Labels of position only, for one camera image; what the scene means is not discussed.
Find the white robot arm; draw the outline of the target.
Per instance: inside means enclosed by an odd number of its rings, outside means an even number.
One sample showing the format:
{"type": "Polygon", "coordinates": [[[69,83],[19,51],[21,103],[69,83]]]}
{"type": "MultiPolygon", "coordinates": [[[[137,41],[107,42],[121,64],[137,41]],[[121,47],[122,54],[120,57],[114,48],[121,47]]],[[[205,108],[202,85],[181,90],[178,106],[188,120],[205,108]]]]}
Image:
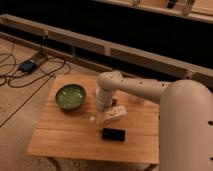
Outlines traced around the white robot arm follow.
{"type": "Polygon", "coordinates": [[[159,171],[213,171],[213,92],[200,82],[98,75],[96,108],[111,106],[117,90],[159,105],[159,171]]]}

